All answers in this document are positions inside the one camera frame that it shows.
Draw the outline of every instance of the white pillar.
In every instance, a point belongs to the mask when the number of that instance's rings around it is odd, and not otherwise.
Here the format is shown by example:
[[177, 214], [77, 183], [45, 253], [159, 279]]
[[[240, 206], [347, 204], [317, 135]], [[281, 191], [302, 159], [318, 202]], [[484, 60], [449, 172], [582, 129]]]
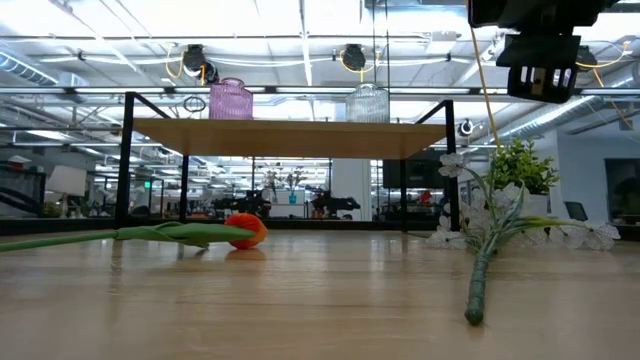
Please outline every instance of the white pillar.
[[371, 162], [367, 159], [333, 159], [331, 192], [334, 197], [352, 197], [360, 210], [339, 211], [353, 220], [371, 221]]

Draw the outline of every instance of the black cable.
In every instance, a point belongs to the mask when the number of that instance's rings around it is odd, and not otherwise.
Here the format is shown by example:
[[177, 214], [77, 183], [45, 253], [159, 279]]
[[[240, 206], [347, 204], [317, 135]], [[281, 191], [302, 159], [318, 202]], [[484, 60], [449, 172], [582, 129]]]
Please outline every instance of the black cable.
[[207, 108], [207, 102], [193, 95], [184, 100], [182, 107], [190, 113], [197, 113]]

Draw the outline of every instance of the ceiling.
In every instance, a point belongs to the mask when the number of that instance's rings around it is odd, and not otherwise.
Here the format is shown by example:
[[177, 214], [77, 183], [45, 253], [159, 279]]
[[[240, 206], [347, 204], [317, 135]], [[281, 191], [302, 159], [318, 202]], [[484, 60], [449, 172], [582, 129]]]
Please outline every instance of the ceiling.
[[[360, 74], [347, 71], [339, 56], [351, 43], [362, 45], [371, 68], [363, 74], [364, 82], [382, 87], [481, 85], [461, 1], [451, 1], [452, 6], [434, 6], [428, 0], [389, 0], [386, 12], [380, 6], [373, 11], [370, 6], [363, 6], [371, 1], [361, 0], [72, 0], [66, 2], [66, 12], [54, 2], [0, 0], [0, 52], [11, 52], [56, 79], [64, 73], [75, 74], [89, 86], [199, 86], [199, 80], [185, 72], [174, 78], [167, 71], [169, 67], [171, 72], [178, 72], [180, 53], [188, 44], [204, 45], [206, 56], [221, 77], [240, 78], [247, 86], [355, 86], [361, 82]], [[593, 27], [576, 28], [582, 44], [588, 45], [601, 63], [617, 60], [623, 43], [628, 42], [629, 52], [612, 66], [601, 69], [605, 83], [609, 74], [635, 61], [640, 48], [634, 33], [638, 20], [640, 15], [636, 13], [604, 13]], [[506, 86], [508, 69], [495, 66], [505, 32], [496, 27], [475, 30], [489, 87]], [[577, 84], [598, 87], [591, 73], [580, 74]], [[0, 87], [17, 86], [34, 84], [0, 71]], [[150, 99], [167, 113], [189, 116], [181, 107], [183, 96]], [[83, 104], [61, 102], [54, 96], [15, 95], [0, 100], [11, 106], [8, 111], [14, 111], [16, 106], [37, 111], [40, 116], [33, 115], [31, 120], [37, 123], [46, 117], [56, 126], [77, 125], [79, 118], [86, 126], [113, 126], [121, 123], [123, 114], [118, 95], [87, 95]], [[413, 122], [438, 100], [394, 97], [391, 117]], [[487, 135], [483, 99], [461, 100], [455, 103], [456, 121], [472, 120], [480, 125], [476, 131]], [[254, 115], [259, 119], [339, 121], [344, 119], [343, 102], [344, 95], [260, 94], [255, 96]], [[503, 96], [491, 106], [498, 126], [503, 127], [542, 104]], [[606, 111], [601, 116], [609, 116]], [[24, 112], [20, 119], [15, 111], [12, 114], [14, 121], [4, 118], [4, 123], [17, 126], [18, 121], [23, 121]], [[136, 115], [155, 114], [139, 107]], [[443, 122], [443, 113], [431, 121]], [[578, 119], [560, 130], [571, 131], [589, 121], [594, 119]], [[615, 136], [617, 128], [612, 124], [579, 136]], [[38, 139], [34, 134], [20, 136], [24, 141]], [[117, 137], [92, 137], [95, 138], [119, 141]], [[104, 148], [93, 151], [101, 154], [97, 158], [116, 154]], [[166, 161], [153, 158], [156, 155], [149, 158], [159, 160], [157, 163]]]

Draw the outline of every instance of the green flower stem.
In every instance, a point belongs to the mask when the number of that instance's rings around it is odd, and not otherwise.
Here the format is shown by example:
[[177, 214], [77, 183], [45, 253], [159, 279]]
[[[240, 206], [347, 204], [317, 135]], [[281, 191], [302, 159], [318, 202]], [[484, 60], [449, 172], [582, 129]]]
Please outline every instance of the green flower stem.
[[491, 255], [480, 253], [473, 265], [469, 282], [469, 299], [464, 317], [471, 325], [479, 325], [484, 319], [484, 290], [487, 283], [487, 268]]
[[116, 237], [117, 234], [118, 234], [117, 231], [111, 231], [111, 232], [99, 233], [99, 234], [87, 234], [87, 235], [69, 236], [69, 237], [56, 238], [56, 239], [20, 241], [15, 243], [0, 244], [0, 252], [34, 249], [34, 248], [54, 246], [54, 245], [73, 244], [73, 243], [91, 241], [91, 240], [111, 239]]
[[206, 248], [212, 242], [229, 242], [248, 239], [255, 233], [235, 226], [220, 224], [182, 224], [167, 222], [157, 226], [122, 228], [98, 234], [85, 234], [45, 240], [22, 241], [0, 244], [0, 252], [34, 249], [44, 246], [73, 244], [102, 239], [141, 239], [151, 241], [177, 242], [184, 245]]

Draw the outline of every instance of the potted plant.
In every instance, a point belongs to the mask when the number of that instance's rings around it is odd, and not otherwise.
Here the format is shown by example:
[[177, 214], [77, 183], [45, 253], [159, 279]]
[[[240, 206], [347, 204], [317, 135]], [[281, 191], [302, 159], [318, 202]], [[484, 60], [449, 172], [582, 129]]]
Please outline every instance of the potted plant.
[[289, 204], [295, 204], [297, 200], [297, 196], [294, 193], [296, 187], [300, 185], [302, 180], [306, 180], [305, 176], [302, 176], [302, 166], [298, 166], [293, 172], [291, 172], [286, 179], [287, 185], [289, 185], [289, 191], [291, 194], [289, 195]]
[[531, 215], [547, 214], [547, 196], [549, 190], [560, 177], [558, 169], [551, 167], [552, 158], [540, 160], [533, 150], [534, 142], [524, 143], [516, 138], [513, 145], [498, 151], [493, 160], [494, 186], [502, 190], [509, 184], [521, 184], [529, 190], [530, 201], [528, 212]]
[[[472, 192], [471, 204], [460, 202], [460, 231], [452, 231], [451, 220], [440, 217], [438, 231], [427, 240], [427, 245], [446, 249], [467, 249], [476, 255], [465, 317], [471, 325], [479, 325], [484, 319], [485, 286], [490, 261], [507, 246], [521, 247], [589, 247], [609, 250], [613, 239], [619, 239], [618, 230], [608, 224], [591, 224], [576, 220], [561, 221], [541, 216], [524, 215], [530, 199], [522, 182], [519, 186], [507, 184], [498, 190], [499, 173], [493, 162], [489, 174], [482, 178], [467, 168], [466, 159], [460, 154], [443, 155], [440, 158], [442, 176], [457, 177], [467, 171], [478, 182], [479, 189]], [[445, 205], [445, 213], [450, 207]]]

